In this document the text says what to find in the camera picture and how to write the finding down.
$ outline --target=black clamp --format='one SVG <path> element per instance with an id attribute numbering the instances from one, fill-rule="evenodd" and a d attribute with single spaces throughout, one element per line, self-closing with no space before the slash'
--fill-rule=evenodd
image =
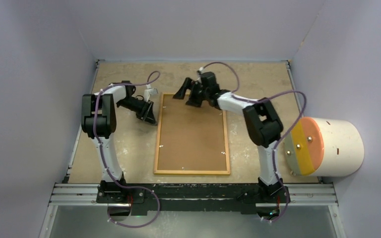
<path id="1" fill-rule="evenodd" d="M 131 84 L 130 81 L 122 81 L 121 83 Z M 132 95 L 135 93 L 136 87 L 132 85 L 125 85 L 126 89 L 126 97 L 122 100 L 119 100 L 116 103 L 117 107 L 124 107 L 131 111 L 136 112 L 136 118 L 141 121 L 147 122 L 151 125 L 157 125 L 157 121 L 155 119 L 154 113 L 152 111 L 154 102 L 148 100 L 147 102 L 144 100 L 137 99 Z"/>
<path id="2" fill-rule="evenodd" d="M 217 99 L 229 90 L 220 89 L 213 72 L 200 74 L 201 82 L 186 78 L 178 92 L 173 96 L 174 99 L 185 98 L 186 90 L 190 89 L 190 95 L 186 105 L 201 107 L 202 101 L 206 100 L 210 106 L 218 107 Z"/>

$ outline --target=wooden frame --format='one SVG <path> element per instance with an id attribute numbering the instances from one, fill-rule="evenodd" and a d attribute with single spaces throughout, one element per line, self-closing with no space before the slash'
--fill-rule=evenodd
<path id="1" fill-rule="evenodd" d="M 226 170 L 225 171 L 192 171 L 192 170 L 158 170 L 158 156 L 160 152 L 160 139 L 161 139 L 161 122 L 163 115 L 163 103 L 166 95 L 174 95 L 174 93 L 162 93 L 160 99 L 160 110 L 158 115 L 157 127 L 157 143 L 155 147 L 155 160 L 154 160 L 154 174 L 155 175 L 230 175 L 230 153 L 229 153 L 229 139 L 227 130 L 226 111 L 223 114 L 223 129 L 224 129 L 224 148 L 226 156 Z"/>

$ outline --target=glass panel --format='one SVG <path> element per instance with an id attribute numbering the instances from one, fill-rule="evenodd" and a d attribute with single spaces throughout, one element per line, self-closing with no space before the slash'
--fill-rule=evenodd
<path id="1" fill-rule="evenodd" d="M 59 206 L 52 238 L 336 238 L 327 206 L 289 207 L 277 222 L 261 222 L 257 215 L 239 212 L 161 212 L 151 225 L 124 228 L 107 222 L 104 206 Z M 124 223 L 140 225 L 148 216 L 127 217 Z"/>

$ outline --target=yellow stripe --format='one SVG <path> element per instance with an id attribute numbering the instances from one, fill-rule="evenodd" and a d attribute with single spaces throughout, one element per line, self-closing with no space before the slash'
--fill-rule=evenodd
<path id="1" fill-rule="evenodd" d="M 313 173 L 315 169 L 313 168 L 312 160 L 307 147 L 306 136 L 303 132 L 303 127 L 300 121 L 291 130 L 291 136 L 293 138 L 297 161 L 299 162 L 300 173 L 302 175 L 309 175 Z M 297 149 L 297 144 L 301 145 L 301 149 Z"/>

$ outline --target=white cylinder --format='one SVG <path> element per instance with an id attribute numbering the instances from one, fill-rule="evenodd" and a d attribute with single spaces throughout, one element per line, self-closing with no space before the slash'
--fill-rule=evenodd
<path id="1" fill-rule="evenodd" d="M 310 176 L 347 176 L 355 172 L 364 159 L 364 146 L 358 130 L 344 120 L 312 118 L 323 139 L 322 163 Z"/>

